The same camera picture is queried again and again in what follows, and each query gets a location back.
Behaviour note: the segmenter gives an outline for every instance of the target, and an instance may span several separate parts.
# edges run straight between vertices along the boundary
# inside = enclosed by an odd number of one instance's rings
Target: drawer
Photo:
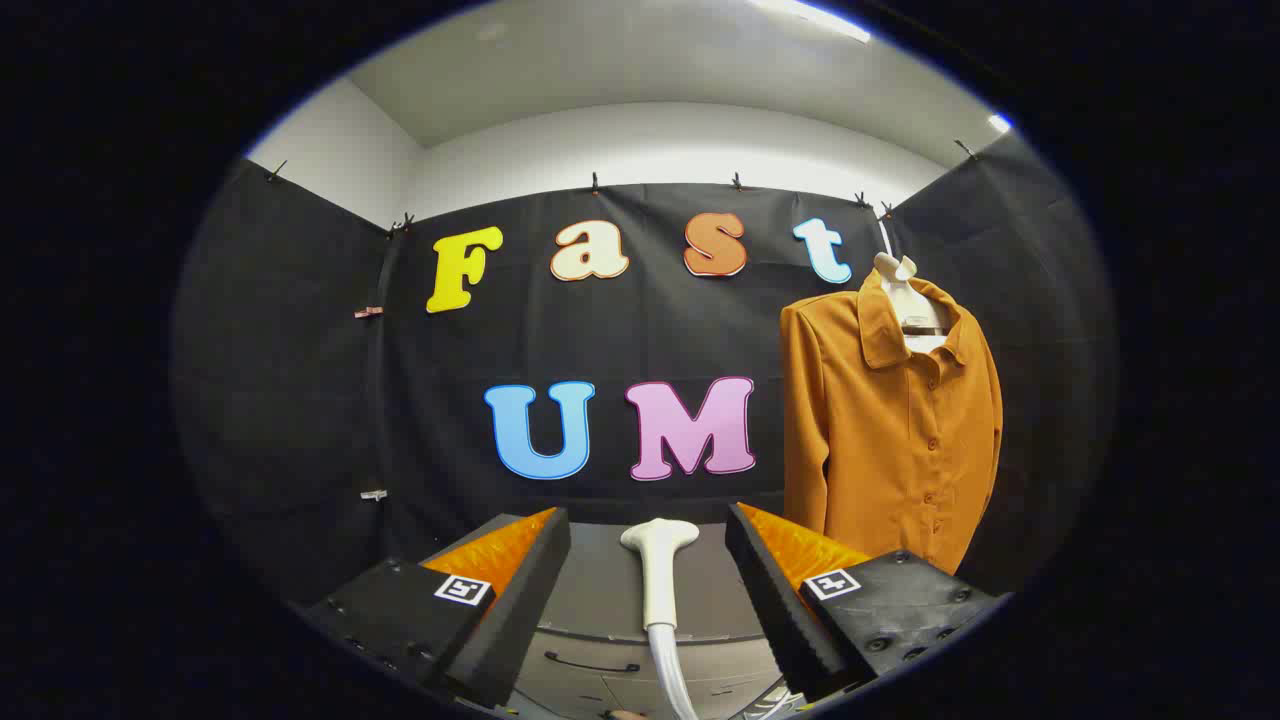
[[[686,680],[689,700],[699,720],[727,720],[755,702],[778,680],[777,674],[714,680]],[[662,684],[648,680],[605,678],[604,684],[622,710],[645,715],[650,720],[676,720]]]
[[[773,674],[776,679],[782,675],[778,664],[773,661],[769,641],[764,638],[732,643],[682,644],[677,646],[677,652],[680,669],[687,682],[768,674]]]
[[[599,720],[605,710],[621,710],[599,675],[572,669],[524,667],[516,679],[516,691],[570,720]]]
[[[521,674],[530,667],[582,670],[598,676],[658,679],[646,644],[585,641],[541,632],[534,633],[534,639],[529,643]]]

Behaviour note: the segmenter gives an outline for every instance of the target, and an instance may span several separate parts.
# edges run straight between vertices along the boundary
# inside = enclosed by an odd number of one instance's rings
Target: letter m
[[[627,401],[640,416],[640,462],[631,468],[631,477],[645,482],[671,477],[671,464],[662,456],[663,443],[686,475],[698,469],[708,443],[712,445],[708,473],[741,473],[755,466],[746,439],[746,398],[754,387],[750,378],[717,379],[707,388],[698,418],[689,416],[667,383],[627,388]]]

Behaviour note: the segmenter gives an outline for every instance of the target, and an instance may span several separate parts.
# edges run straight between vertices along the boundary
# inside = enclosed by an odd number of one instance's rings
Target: clothes hanger
[[[951,329],[946,309],[920,295],[909,282],[915,277],[915,263],[906,255],[896,260],[888,252],[878,252],[874,266],[881,274],[881,288],[897,315],[908,350],[929,352],[946,342]]]

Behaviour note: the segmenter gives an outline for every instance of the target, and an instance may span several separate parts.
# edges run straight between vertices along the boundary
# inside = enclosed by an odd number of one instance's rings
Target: black backdrop
[[[1005,432],[991,505],[956,574],[1015,591],[1070,530],[1101,469],[1115,411],[1108,279],[1082,209],[1006,135],[883,219],[895,255],[982,323]]]
[[[385,232],[239,161],[174,304],[174,413],[201,497],[262,579],[308,602],[383,557],[369,432]]]
[[[745,227],[746,266],[732,277],[695,277],[685,268],[685,225],[699,213],[733,213]],[[856,281],[835,286],[809,265],[792,228],[822,218],[841,233],[837,255]],[[563,282],[549,272],[556,234],[581,220],[608,220],[630,258],[616,278]],[[428,314],[442,237],[490,225],[503,245],[489,252],[484,278],[462,309]],[[378,383],[390,439],[388,512],[399,547],[412,556],[434,537],[457,537],[498,512],[564,506],[577,521],[640,523],[663,515],[722,521],[742,500],[782,511],[782,388],[778,314],[785,305],[847,290],[883,250],[868,205],[777,190],[708,184],[637,184],[547,192],[431,218],[396,236],[387,279]],[[636,409],[623,393],[649,380],[671,383],[696,414],[710,383],[745,375],[748,432],[755,466],[733,474],[678,469],[636,482]],[[524,384],[532,446],[563,445],[552,383],[595,386],[588,404],[591,451],[579,473],[531,480],[507,470],[493,437],[484,392]],[[424,537],[424,533],[434,533]]]
[[[685,224],[733,213],[749,259],[724,278],[684,265]],[[792,228],[841,233],[854,277],[822,281]],[[609,220],[630,266],[563,282],[556,234]],[[884,218],[895,255],[973,310],[1004,386],[1006,433],[992,505],[961,577],[1016,589],[1056,550],[1106,438],[1110,306],[1088,227],[1012,136]],[[429,314],[442,237],[486,227],[467,306]],[[782,511],[778,313],[856,290],[883,238],[869,205],[777,190],[644,184],[557,191],[381,231],[242,161],[209,210],[175,311],[184,450],[223,527],[282,594],[310,602],[387,553],[421,557],[499,512],[568,507],[577,521],[655,515],[718,521],[742,500]],[[383,315],[353,318],[365,305]],[[756,464],[636,482],[640,382],[672,384],[696,413],[710,383],[745,375]],[[557,382],[595,386],[591,452],[576,474],[508,470],[484,392],[532,387],[532,446],[563,445]],[[385,489],[387,498],[361,500]]]

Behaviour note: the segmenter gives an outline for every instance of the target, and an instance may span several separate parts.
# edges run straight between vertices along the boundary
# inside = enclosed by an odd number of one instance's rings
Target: shirt collar
[[[893,306],[881,287],[881,282],[879,272],[872,269],[867,279],[863,281],[861,290],[858,291],[858,327],[861,331],[863,357],[867,359],[867,364],[872,369],[877,370],[897,365],[910,357],[906,340],[902,337],[902,327],[897,322],[897,315],[893,313]],[[951,314],[951,332],[947,333],[942,347],[955,357],[957,364],[964,365],[969,357],[969,341],[974,337],[969,329],[969,325],[975,322],[973,315],[938,286],[920,278],[911,278],[908,282],[916,292],[938,302]]]

